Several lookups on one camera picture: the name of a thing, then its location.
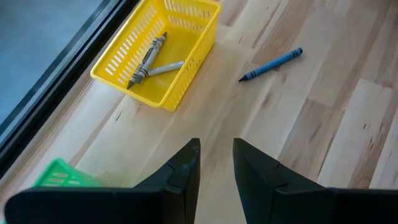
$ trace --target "blue crayon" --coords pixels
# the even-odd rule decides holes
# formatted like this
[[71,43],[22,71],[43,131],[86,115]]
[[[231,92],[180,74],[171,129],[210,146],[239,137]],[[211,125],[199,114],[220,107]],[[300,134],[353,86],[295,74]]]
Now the blue crayon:
[[291,52],[279,57],[278,59],[272,60],[272,61],[266,63],[265,65],[255,69],[254,71],[251,71],[251,72],[245,74],[238,82],[247,81],[247,80],[253,79],[259,75],[262,75],[263,73],[266,73],[269,70],[272,70],[272,69],[278,67],[279,65],[282,65],[282,64],[292,60],[293,58],[300,56],[302,53],[303,53],[303,49],[301,49],[301,48],[292,50]]

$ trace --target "green basket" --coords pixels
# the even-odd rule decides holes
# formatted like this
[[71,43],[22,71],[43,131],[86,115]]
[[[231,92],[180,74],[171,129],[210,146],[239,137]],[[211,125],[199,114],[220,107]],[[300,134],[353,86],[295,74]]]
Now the green basket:
[[100,186],[92,176],[72,168],[63,159],[54,159],[33,184],[33,187]]

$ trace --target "wooden floor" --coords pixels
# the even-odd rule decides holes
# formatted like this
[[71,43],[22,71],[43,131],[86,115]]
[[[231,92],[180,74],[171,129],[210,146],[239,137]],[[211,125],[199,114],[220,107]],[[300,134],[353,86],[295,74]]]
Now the wooden floor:
[[[218,39],[174,113],[88,71],[0,182],[1,205],[62,157],[131,187],[201,140],[196,223],[245,223],[233,174],[241,137],[324,186],[398,189],[398,1],[221,0]],[[246,72],[296,47],[255,80]]]

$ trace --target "crayon tip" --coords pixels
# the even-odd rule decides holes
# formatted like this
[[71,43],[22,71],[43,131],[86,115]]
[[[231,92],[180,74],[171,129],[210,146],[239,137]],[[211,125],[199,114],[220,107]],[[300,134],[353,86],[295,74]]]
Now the crayon tip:
[[246,81],[246,80],[247,80],[246,76],[243,76],[240,80],[238,80],[238,82],[243,82],[243,81]]
[[129,84],[127,85],[127,89],[129,90],[132,86],[133,86],[134,82],[133,81],[129,81]]

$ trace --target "yellow basket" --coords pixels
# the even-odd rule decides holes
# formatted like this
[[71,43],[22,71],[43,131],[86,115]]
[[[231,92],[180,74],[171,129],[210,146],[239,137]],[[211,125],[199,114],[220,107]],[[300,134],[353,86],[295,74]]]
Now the yellow basket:
[[[91,71],[91,77],[153,107],[174,111],[216,37],[221,6],[206,0],[142,0]],[[167,39],[151,68],[185,61],[180,70],[128,81],[155,37]]]

